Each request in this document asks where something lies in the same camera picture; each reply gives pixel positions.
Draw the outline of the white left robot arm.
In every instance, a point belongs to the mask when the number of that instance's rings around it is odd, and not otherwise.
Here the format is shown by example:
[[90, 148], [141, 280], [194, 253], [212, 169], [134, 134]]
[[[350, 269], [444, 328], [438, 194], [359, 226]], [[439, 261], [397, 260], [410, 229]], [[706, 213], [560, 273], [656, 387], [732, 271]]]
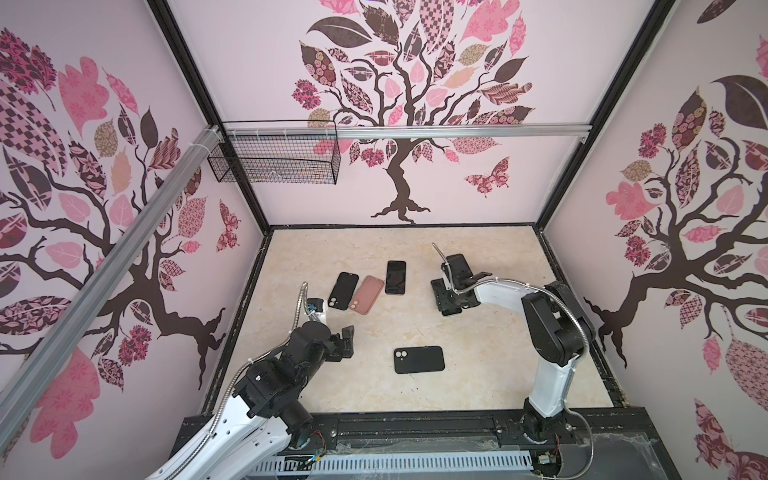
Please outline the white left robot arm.
[[246, 362], [213, 417], [151, 479], [242, 479], [288, 447], [304, 446], [313, 416], [299, 397], [321, 366], [354, 355], [355, 329], [319, 321], [294, 329], [274, 352]]

